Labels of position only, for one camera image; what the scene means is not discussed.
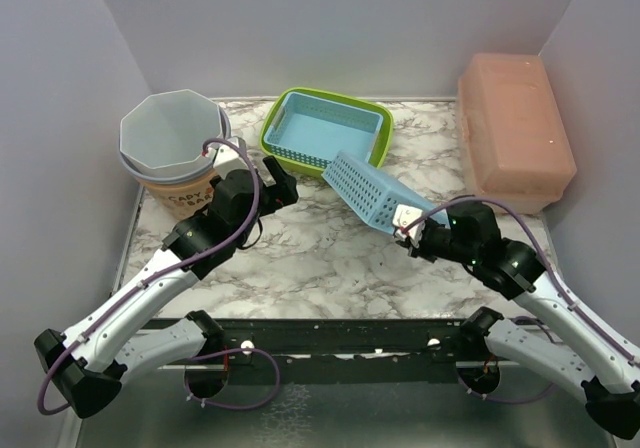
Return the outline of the large blue perforated basket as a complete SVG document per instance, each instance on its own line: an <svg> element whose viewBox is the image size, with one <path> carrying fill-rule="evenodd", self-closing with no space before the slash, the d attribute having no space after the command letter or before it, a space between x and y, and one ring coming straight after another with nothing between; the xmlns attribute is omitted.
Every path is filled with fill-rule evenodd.
<svg viewBox="0 0 640 448"><path fill-rule="evenodd" d="M322 178L365 224L388 235L394 232L392 221L398 205L423 212L436 207L396 178L344 150L324 170Z"/></svg>

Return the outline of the pink translucent lidded box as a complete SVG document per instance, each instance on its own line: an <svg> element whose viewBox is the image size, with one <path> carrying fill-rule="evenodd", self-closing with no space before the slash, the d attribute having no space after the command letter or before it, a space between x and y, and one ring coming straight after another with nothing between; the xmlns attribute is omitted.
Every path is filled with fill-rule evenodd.
<svg viewBox="0 0 640 448"><path fill-rule="evenodd" d="M466 192L537 214L577 168L540 57L479 53L458 80L455 122Z"/></svg>

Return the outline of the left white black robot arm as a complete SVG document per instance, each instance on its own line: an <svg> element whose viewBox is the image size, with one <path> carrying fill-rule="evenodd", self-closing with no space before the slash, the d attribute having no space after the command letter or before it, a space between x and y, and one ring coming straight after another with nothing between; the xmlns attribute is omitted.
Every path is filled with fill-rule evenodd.
<svg viewBox="0 0 640 448"><path fill-rule="evenodd" d="M93 313L64 331L46 329L34 347L46 373L41 391L54 385L65 407L89 418L122 387L163 365L185 360L228 363L256 353L252 341L234 341L204 311L191 311L165 329L140 335L165 305L192 288L236 251L261 219L295 204L297 181L273 156L263 160L274 182L266 185L246 164L219 174L213 198L178 222L143 269Z"/></svg>

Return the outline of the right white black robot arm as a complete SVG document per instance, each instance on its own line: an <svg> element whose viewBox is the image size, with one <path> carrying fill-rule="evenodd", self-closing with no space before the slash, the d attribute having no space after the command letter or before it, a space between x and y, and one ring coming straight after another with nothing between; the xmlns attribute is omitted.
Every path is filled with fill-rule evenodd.
<svg viewBox="0 0 640 448"><path fill-rule="evenodd" d="M602 429L625 440L639 433L639 348L618 333L570 289L552 268L536 238L502 236L486 197L463 196L423 211L399 205L394 235L410 256L461 264L485 287L516 303L562 341L526 340L501 315L483 308L459 335L461 351L481 359L492 352L526 366L583 402Z"/></svg>

